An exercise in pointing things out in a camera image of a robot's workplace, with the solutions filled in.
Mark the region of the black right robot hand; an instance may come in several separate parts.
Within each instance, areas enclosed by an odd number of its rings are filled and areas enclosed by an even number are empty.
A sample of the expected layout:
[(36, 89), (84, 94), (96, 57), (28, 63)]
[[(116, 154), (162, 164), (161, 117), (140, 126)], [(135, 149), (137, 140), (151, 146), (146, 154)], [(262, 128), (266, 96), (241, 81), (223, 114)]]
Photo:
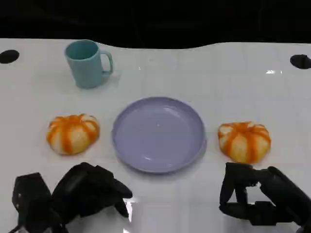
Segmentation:
[[(250, 204), (246, 189), (257, 184), (268, 201)], [(294, 222), (300, 232), (311, 231), (311, 199), (274, 166), (256, 170), (247, 164), (227, 163), (219, 209), (225, 215), (248, 220), (253, 226)]]

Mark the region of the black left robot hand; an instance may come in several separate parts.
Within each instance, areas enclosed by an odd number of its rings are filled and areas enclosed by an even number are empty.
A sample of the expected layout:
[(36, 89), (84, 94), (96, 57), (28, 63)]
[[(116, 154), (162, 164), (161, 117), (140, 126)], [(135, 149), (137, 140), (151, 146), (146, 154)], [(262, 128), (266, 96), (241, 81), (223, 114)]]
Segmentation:
[(52, 208), (66, 224), (111, 206), (121, 216), (129, 217), (123, 200), (132, 197), (132, 191), (112, 172), (83, 162), (73, 166), (57, 184), (52, 193)]

